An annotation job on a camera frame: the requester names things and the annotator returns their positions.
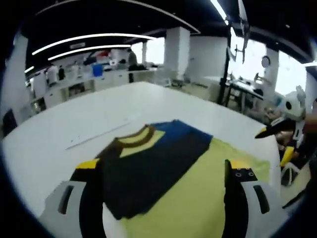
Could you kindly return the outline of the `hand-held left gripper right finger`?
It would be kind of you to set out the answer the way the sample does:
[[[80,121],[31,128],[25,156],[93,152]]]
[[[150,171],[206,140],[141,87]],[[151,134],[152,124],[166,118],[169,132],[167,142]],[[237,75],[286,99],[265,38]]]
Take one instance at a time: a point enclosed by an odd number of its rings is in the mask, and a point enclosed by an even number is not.
[[[225,160],[225,238],[269,238],[283,224],[280,198],[250,168]]]

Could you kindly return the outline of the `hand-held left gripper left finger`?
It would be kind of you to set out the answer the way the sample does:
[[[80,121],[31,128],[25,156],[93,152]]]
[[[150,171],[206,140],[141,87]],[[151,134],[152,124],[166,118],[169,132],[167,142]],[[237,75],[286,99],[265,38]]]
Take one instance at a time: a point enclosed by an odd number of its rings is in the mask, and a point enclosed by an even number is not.
[[[98,159],[76,166],[45,199],[40,223],[55,238],[105,238]]]

